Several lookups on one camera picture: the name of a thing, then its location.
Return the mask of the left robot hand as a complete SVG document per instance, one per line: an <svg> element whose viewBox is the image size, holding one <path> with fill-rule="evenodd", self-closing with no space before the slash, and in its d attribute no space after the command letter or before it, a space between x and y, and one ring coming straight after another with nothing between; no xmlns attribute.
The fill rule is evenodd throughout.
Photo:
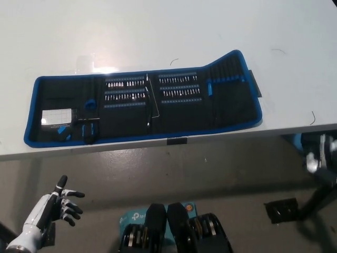
<svg viewBox="0 0 337 253"><path fill-rule="evenodd" d="M24 222L24 226L33 226L44 233L52 222L66 221L75 226L75 220L81 218L82 209L68 197L84 198L85 194L76 190L65 189L67 176L61 176L51 193L43 195Z"/></svg>

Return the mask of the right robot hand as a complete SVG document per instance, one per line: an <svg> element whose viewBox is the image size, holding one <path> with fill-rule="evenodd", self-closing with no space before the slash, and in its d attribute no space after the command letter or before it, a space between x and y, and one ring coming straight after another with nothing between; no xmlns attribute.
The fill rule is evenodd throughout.
<svg viewBox="0 0 337 253"><path fill-rule="evenodd" d="M316 136L305 164L309 173L329 186L336 186L336 139L327 134Z"/></svg>

